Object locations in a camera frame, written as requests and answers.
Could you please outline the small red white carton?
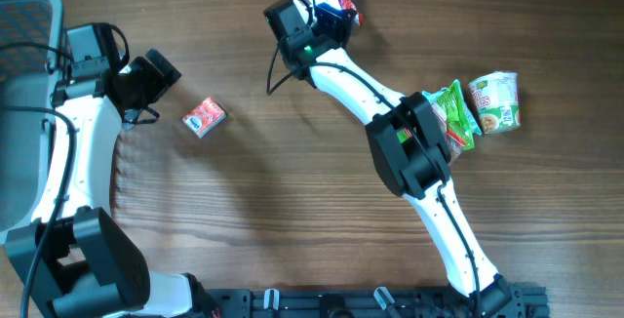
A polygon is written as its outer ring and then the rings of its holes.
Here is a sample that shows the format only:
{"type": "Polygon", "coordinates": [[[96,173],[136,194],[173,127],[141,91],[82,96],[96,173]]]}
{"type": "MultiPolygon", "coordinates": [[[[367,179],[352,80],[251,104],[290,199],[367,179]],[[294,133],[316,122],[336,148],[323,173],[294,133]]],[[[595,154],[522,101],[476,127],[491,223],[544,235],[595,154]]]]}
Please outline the small red white carton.
{"type": "Polygon", "coordinates": [[[200,139],[225,118],[225,110],[212,98],[205,98],[182,122],[200,139]]]}

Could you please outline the light blue clear packet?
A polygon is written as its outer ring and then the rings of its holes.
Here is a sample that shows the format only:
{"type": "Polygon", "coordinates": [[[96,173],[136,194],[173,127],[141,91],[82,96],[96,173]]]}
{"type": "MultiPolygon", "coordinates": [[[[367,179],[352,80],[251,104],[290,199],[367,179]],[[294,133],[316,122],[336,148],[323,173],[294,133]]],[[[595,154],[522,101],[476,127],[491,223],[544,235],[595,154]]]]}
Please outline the light blue clear packet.
{"type": "MultiPolygon", "coordinates": [[[[449,88],[442,88],[440,91],[435,92],[435,93],[429,93],[429,92],[423,91],[422,95],[425,96],[430,102],[434,102],[438,97],[440,97],[444,92],[446,92],[448,90],[449,90],[449,88]]],[[[464,113],[465,113],[465,115],[467,117],[467,120],[468,120],[468,122],[470,124],[471,132],[473,134],[481,136],[483,134],[483,131],[482,131],[479,123],[477,122],[477,119],[476,119],[475,115],[470,110],[470,108],[468,106],[468,102],[464,98],[464,96],[461,96],[461,98],[463,100],[463,110],[464,110],[464,113]]]]}

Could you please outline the green snack bag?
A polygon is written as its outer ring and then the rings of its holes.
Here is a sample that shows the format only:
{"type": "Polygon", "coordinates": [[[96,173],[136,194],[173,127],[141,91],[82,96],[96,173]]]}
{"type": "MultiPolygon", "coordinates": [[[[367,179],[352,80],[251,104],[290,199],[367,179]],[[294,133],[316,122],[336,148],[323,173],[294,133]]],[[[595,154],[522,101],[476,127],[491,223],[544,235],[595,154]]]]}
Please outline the green snack bag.
{"type": "Polygon", "coordinates": [[[458,79],[436,93],[422,95],[431,104],[450,151],[451,164],[462,152],[475,147],[474,135],[480,136],[482,130],[464,99],[458,79]]]}

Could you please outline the instant noodle cup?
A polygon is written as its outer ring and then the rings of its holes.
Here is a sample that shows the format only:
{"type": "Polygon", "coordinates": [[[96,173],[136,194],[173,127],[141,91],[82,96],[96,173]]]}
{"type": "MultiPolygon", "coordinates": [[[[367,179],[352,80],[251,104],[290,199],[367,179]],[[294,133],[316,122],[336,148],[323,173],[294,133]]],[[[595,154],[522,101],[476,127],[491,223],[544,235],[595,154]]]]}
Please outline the instant noodle cup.
{"type": "Polygon", "coordinates": [[[485,134],[498,134],[521,127],[518,74],[495,71],[468,84],[485,134]]]}

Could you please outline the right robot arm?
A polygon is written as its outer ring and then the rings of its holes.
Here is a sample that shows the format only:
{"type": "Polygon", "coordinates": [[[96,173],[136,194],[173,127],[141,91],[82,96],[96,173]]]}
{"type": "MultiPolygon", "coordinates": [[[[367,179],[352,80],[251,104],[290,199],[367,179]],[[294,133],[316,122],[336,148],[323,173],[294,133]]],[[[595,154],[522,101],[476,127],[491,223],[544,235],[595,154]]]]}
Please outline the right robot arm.
{"type": "Polygon", "coordinates": [[[352,6],[280,0],[263,12],[290,77],[337,99],[364,125],[379,178],[409,201],[443,259],[452,287],[475,317],[492,317],[512,295],[481,249],[457,200],[450,151],[429,101],[381,85],[347,55],[352,6]]]}

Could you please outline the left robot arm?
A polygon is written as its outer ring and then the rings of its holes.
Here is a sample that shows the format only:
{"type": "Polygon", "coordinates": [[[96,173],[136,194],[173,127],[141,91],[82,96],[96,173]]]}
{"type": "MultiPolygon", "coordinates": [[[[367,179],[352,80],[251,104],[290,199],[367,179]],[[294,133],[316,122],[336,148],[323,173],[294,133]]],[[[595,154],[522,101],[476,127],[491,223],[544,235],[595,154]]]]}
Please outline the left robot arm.
{"type": "Polygon", "coordinates": [[[158,52],[132,58],[106,22],[67,33],[67,75],[45,108],[55,118],[45,190],[32,222],[9,232],[8,259],[23,283],[21,316],[218,317],[218,302],[191,274],[148,268],[110,214],[116,140],[179,79],[158,52]]]}

